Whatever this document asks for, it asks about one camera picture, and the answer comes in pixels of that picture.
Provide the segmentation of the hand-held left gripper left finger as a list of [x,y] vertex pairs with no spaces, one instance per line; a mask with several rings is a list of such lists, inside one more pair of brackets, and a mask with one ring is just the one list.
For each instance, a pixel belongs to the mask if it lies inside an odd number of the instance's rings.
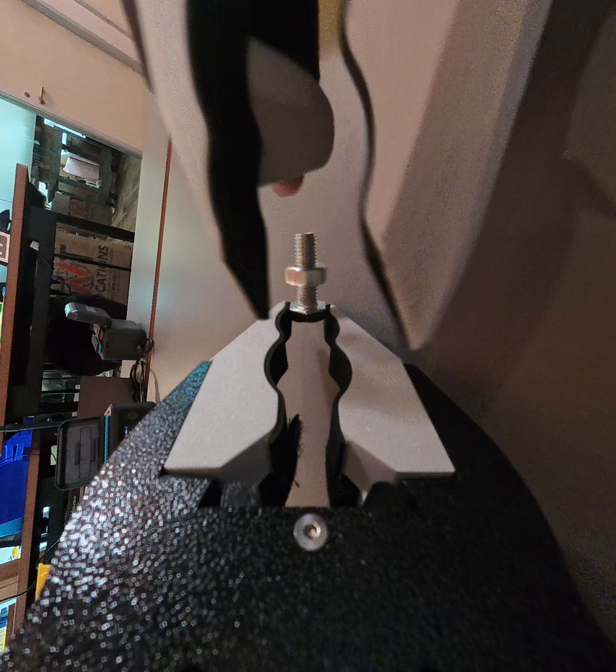
[[278,383],[288,370],[289,303],[215,355],[163,469],[220,483],[260,483],[271,445],[287,423]]

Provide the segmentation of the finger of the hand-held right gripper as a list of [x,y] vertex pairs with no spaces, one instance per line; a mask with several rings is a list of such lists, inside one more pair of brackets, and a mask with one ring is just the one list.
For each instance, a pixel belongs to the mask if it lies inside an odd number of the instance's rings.
[[322,1],[330,295],[392,350],[437,332],[480,237],[551,1]]
[[270,310],[258,199],[261,138],[247,88],[253,1],[123,1],[144,76],[223,262],[257,318]]

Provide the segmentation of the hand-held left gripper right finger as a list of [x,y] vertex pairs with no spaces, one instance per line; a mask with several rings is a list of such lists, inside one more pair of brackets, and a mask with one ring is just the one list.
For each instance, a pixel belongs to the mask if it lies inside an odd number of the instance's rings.
[[454,475],[402,360],[333,305],[324,337],[329,375],[338,390],[331,413],[329,484],[369,492],[382,483]]

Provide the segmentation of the silver hex bolt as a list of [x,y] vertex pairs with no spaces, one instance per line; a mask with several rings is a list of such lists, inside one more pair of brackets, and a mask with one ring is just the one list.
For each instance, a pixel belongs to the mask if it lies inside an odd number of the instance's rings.
[[[290,266],[294,265],[303,268],[314,268],[322,265],[317,260],[317,243],[313,232],[295,234],[294,262]],[[327,309],[326,303],[318,298],[318,289],[321,286],[317,288],[297,288],[290,286],[296,292],[295,300],[290,304],[290,311],[302,319],[321,318]]]

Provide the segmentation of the silver hex nut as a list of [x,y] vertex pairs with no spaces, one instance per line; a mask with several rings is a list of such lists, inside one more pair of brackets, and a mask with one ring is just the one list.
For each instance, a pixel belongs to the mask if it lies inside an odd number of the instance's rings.
[[285,282],[297,288],[317,288],[327,280],[327,269],[322,265],[314,268],[290,266],[285,268]]

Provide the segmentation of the dark metal cart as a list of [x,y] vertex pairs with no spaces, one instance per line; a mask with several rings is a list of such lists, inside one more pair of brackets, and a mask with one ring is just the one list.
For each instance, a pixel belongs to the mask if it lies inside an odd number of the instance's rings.
[[43,116],[34,128],[30,180],[58,213],[109,224],[137,203],[141,159]]

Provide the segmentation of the black battery charger dock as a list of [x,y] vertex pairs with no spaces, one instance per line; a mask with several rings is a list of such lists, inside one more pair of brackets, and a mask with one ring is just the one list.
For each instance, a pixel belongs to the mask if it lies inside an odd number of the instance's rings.
[[77,302],[67,303],[64,313],[67,319],[92,328],[92,344],[102,360],[135,362],[153,350],[153,340],[134,321],[114,319],[102,308]]

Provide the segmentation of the black device with screen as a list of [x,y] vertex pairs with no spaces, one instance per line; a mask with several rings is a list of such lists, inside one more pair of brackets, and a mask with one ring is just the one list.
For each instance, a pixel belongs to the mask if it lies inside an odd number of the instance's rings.
[[110,405],[101,417],[64,421],[57,433],[55,487],[72,491],[87,486],[154,408],[154,402],[124,402]]

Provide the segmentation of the brown cardboard box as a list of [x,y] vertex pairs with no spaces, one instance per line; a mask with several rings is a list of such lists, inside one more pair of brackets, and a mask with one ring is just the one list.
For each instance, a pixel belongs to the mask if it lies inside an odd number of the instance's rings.
[[63,290],[128,303],[133,245],[58,226],[52,275]]

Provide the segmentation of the dark table with wooden edge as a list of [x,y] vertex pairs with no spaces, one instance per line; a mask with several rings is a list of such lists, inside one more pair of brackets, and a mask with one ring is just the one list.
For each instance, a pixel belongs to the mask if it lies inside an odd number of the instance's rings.
[[0,333],[0,427],[40,413],[57,217],[16,165]]

